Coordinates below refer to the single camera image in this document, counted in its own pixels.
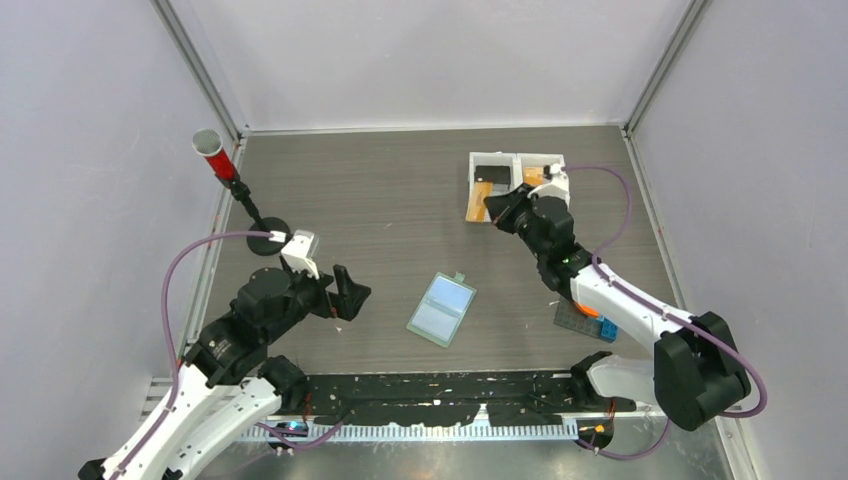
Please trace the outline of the orange credit card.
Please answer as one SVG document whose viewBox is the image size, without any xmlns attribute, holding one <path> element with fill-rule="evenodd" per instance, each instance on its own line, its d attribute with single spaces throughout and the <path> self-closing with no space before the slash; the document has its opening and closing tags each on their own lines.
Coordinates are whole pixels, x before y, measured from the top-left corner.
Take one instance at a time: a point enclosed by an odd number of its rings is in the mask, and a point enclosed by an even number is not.
<svg viewBox="0 0 848 480">
<path fill-rule="evenodd" d="M 544 166 L 526 166 L 522 168 L 522 180 L 531 187 L 538 187 L 547 182 Z"/>
<path fill-rule="evenodd" d="M 465 221 L 470 223 L 488 223 L 489 216 L 485 199 L 492 193 L 494 184 L 486 181 L 474 181 L 470 184 Z"/>
</svg>

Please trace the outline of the green card holder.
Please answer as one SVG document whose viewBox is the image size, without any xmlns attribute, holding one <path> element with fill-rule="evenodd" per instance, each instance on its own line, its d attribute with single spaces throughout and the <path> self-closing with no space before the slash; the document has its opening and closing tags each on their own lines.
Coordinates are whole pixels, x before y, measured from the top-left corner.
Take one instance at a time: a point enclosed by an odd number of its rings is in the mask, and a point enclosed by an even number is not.
<svg viewBox="0 0 848 480">
<path fill-rule="evenodd" d="M 442 348 L 452 343 L 477 293 L 465 275 L 437 272 L 414 310 L 406 329 Z"/>
</svg>

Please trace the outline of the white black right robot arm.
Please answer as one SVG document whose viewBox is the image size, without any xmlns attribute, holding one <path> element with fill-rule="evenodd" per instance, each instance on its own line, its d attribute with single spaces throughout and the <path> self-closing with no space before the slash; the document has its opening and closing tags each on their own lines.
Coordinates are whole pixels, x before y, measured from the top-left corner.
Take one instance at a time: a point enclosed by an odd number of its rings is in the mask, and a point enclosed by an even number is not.
<svg viewBox="0 0 848 480">
<path fill-rule="evenodd" d="M 610 397 L 658 406 L 677 427 L 694 431 L 732 406 L 757 384 L 738 353 L 727 322 L 713 312 L 694 315 L 636 288 L 580 245 L 563 196 L 542 195 L 526 184 L 485 198 L 493 225 L 528 247 L 546 287 L 575 305 L 610 319 L 651 355 L 636 361 L 604 354 L 576 377 L 574 403 L 596 410 Z"/>
</svg>

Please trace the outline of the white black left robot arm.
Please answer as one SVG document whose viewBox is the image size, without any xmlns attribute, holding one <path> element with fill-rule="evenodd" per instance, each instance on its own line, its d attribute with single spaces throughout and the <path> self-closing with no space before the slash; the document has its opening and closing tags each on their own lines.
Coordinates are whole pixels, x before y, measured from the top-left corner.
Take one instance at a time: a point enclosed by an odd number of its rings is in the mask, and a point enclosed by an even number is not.
<svg viewBox="0 0 848 480">
<path fill-rule="evenodd" d="M 142 426 L 114 454 L 87 461 L 80 479 L 195 479 L 249 427 L 304 408 L 309 381 L 269 346 L 309 315 L 353 320 L 371 296 L 345 267 L 255 271 L 184 355 L 177 379 Z"/>
</svg>

